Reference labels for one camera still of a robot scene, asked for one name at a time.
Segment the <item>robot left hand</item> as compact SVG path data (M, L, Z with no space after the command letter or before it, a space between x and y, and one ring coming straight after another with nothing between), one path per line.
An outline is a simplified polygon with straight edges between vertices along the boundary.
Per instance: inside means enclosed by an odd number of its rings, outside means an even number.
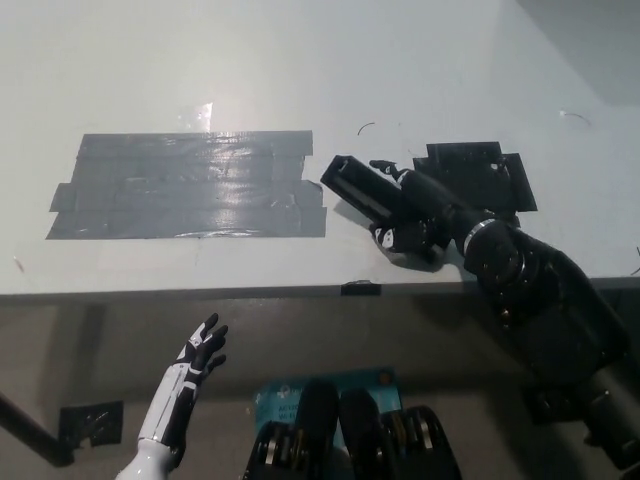
M186 432L202 383L226 361L221 349L227 325L218 326L212 314L185 342L166 369L147 411L139 438L167 446L172 452L186 446Z

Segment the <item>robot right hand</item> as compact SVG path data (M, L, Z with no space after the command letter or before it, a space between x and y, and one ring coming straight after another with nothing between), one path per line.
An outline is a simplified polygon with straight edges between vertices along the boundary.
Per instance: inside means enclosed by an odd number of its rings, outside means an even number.
M456 245L465 254L465 239L480 221L477 211L437 180L416 170L400 169L394 162L372 160L369 165L391 177L413 210L370 226L374 241L393 254L418 254L432 259L434 246Z

